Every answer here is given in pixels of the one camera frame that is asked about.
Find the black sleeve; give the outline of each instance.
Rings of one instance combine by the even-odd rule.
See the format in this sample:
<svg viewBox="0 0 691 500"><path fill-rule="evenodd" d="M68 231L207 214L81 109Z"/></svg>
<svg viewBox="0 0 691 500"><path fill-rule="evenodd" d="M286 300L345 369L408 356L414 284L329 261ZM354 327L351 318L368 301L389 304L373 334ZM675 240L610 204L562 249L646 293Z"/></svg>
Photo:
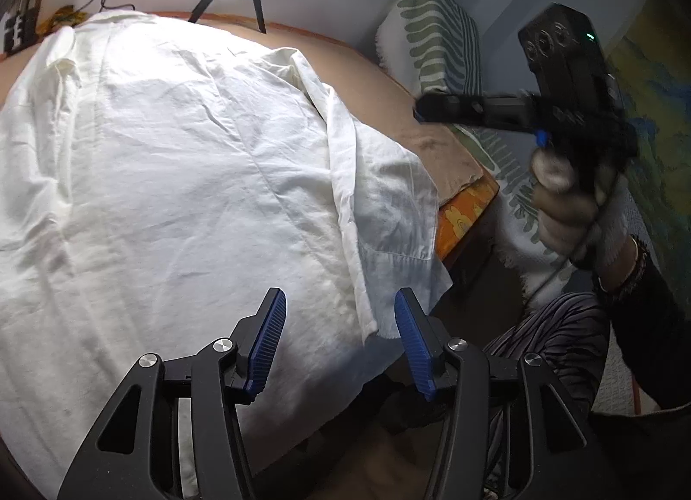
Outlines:
<svg viewBox="0 0 691 500"><path fill-rule="evenodd" d="M678 407L691 402L691 324L650 253L638 247L641 256L623 289L610 295L596 283L596 291L640 387L662 408Z"/></svg>

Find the bracelet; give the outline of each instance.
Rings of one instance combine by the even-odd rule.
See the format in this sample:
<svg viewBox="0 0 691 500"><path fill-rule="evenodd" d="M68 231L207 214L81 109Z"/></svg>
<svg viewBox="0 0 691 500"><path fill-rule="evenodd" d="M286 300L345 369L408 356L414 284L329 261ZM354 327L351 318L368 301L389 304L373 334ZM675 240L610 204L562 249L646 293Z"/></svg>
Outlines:
<svg viewBox="0 0 691 500"><path fill-rule="evenodd" d="M647 257L650 253L643 242L641 242L636 235L631 235L631 238L634 239L634 243L636 244L636 260L633 268L631 268L631 272L629 272L629 274L626 276L626 279L619 287L612 292L605 291L602 289L600 278L593 273L593 277L595 278L593 280L593 282L595 282L593 285L595 286L596 293L605 304L612 304L622 301L631 295L636 286L638 286L638 282L643 277L645 272Z"/></svg>

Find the striped pants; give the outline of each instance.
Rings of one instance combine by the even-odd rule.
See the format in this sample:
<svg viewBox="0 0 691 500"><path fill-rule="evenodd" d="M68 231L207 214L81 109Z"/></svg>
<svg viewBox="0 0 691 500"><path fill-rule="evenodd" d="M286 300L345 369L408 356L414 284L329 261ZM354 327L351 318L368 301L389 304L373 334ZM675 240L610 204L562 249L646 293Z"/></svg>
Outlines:
<svg viewBox="0 0 691 500"><path fill-rule="evenodd" d="M526 352L540 354L571 394L583 414L595 401L609 346L609 319L592 293L566 293L521 323L514 337L509 330L485 347L486 354L517 360ZM489 478L502 442L502 414L489 424Z"/></svg>

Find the wrinkled fabric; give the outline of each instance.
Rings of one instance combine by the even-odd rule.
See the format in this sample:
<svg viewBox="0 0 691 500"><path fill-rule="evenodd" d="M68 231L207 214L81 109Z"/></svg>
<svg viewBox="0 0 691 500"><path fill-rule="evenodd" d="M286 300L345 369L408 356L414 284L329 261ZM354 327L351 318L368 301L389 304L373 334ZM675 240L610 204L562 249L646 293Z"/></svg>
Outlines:
<svg viewBox="0 0 691 500"><path fill-rule="evenodd" d="M450 286L419 159L293 49L124 11L63 28L0 112L0 166L0 433L49 499L140 355L195 354L281 287L239 411L260 470L400 354L400 287L429 312Z"/></svg>

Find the blue trigger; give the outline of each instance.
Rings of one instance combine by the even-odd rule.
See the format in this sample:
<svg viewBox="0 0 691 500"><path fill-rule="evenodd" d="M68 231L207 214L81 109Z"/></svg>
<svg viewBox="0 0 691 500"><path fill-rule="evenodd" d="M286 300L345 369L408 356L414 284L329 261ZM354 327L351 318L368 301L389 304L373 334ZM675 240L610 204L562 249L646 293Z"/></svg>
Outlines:
<svg viewBox="0 0 691 500"><path fill-rule="evenodd" d="M536 143L538 144L538 147L540 147L541 149L544 149L547 146L547 144L549 143L549 138L549 133L544 129L538 129L535 132Z"/></svg>
<svg viewBox="0 0 691 500"><path fill-rule="evenodd" d="M274 361L283 325L285 324L285 293L279 290L264 319L257 341L247 359L247 381L244 390L256 396L264 390L269 369Z"/></svg>
<svg viewBox="0 0 691 500"><path fill-rule="evenodd" d="M425 344L412 316L410 304L402 291L396 293L394 314L415 386L425 399L433 400L437 394L437 386L434 384L433 356Z"/></svg>

